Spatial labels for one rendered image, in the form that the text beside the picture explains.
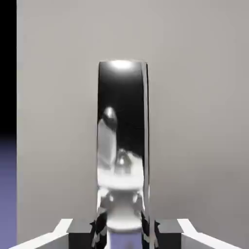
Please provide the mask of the grey cabinet door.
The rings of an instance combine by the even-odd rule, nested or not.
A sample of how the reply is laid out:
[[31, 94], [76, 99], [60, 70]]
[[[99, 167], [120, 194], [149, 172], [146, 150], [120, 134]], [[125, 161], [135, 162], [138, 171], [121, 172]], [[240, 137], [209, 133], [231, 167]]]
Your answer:
[[95, 214], [98, 63], [149, 68], [150, 212], [249, 249], [249, 0], [17, 0], [17, 242]]

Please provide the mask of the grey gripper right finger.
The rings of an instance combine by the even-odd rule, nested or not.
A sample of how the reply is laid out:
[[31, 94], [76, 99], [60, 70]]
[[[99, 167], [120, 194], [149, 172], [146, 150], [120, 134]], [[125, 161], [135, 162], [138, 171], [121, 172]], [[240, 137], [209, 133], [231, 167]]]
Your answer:
[[240, 249], [198, 232], [189, 219], [155, 220], [154, 249]]

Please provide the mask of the shiny curved metal handle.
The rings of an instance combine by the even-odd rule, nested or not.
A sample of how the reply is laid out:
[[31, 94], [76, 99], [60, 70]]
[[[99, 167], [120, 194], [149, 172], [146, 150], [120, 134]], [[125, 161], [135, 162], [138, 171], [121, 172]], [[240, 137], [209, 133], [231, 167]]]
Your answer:
[[98, 65], [97, 207], [91, 249], [150, 249], [148, 65]]

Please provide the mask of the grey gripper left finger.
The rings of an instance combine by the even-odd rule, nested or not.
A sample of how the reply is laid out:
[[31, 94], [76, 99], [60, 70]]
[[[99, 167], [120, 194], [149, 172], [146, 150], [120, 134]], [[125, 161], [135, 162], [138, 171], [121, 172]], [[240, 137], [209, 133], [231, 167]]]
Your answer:
[[93, 225], [82, 219], [61, 219], [53, 231], [9, 249], [93, 249]]

